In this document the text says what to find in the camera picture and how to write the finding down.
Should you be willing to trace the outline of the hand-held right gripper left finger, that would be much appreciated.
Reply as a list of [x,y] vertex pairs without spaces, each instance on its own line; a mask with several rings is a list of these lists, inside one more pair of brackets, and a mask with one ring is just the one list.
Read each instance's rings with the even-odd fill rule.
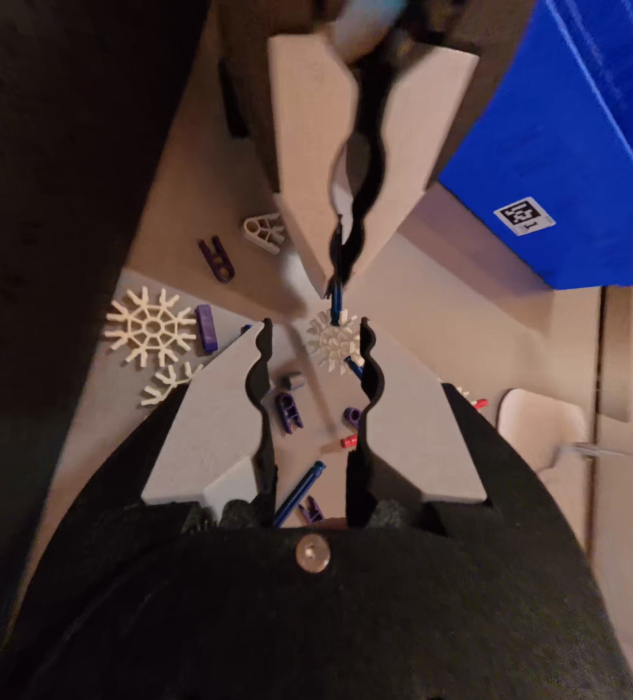
[[198,503],[220,520],[244,501],[272,525],[277,466],[263,405],[272,331],[270,319],[254,323],[191,380],[141,493],[147,505]]

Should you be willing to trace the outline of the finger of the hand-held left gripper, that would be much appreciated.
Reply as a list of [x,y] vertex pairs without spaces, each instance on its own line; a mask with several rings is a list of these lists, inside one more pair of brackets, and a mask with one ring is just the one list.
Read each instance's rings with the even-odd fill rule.
[[278,206],[308,279],[325,298],[339,223],[333,177],[354,127],[358,85],[321,33],[270,37],[268,59]]
[[342,245],[344,284],[365,271],[424,196],[478,62],[440,46],[414,46],[398,65],[384,50],[364,58],[356,131],[369,161]]

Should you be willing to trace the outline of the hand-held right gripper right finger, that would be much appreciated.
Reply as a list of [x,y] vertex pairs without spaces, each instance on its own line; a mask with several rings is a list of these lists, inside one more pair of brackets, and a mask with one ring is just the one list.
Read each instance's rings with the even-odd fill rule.
[[440,503],[478,505],[487,492],[435,372],[371,319],[360,326],[368,404],[349,452],[351,528],[444,528]]

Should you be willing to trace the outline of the white snowflake connector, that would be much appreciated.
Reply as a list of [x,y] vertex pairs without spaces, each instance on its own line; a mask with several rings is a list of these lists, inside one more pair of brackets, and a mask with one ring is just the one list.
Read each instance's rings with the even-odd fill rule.
[[203,368],[202,363],[192,365],[189,361],[161,368],[143,388],[140,407],[155,407],[161,404],[176,388],[190,383]]
[[361,370],[365,360],[360,349],[360,319],[343,309],[336,325],[331,321],[329,311],[319,312],[310,321],[306,329],[310,357],[328,372],[343,375],[353,367]]
[[102,337],[111,351],[125,349],[125,362],[139,369],[172,365],[198,338],[190,308],[177,310],[178,302],[179,296],[168,295],[165,288],[156,295],[147,286],[127,289],[111,301]]

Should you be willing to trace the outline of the grey fan connector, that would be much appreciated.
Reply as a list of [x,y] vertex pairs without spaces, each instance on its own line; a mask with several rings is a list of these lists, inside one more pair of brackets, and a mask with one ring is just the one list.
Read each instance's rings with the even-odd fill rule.
[[285,226],[279,212],[249,216],[242,222],[244,237],[262,250],[277,256],[285,242]]

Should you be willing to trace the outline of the blue storage bin with tag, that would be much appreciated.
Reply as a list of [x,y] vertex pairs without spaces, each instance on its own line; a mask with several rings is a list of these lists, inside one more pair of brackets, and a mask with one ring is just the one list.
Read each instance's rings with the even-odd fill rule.
[[538,1],[440,180],[550,287],[633,285],[633,1]]

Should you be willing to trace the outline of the black perforated panel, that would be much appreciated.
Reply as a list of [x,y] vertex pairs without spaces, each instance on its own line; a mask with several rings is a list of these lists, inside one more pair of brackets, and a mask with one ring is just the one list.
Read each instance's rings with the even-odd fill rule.
[[0,647],[210,1],[0,1]]

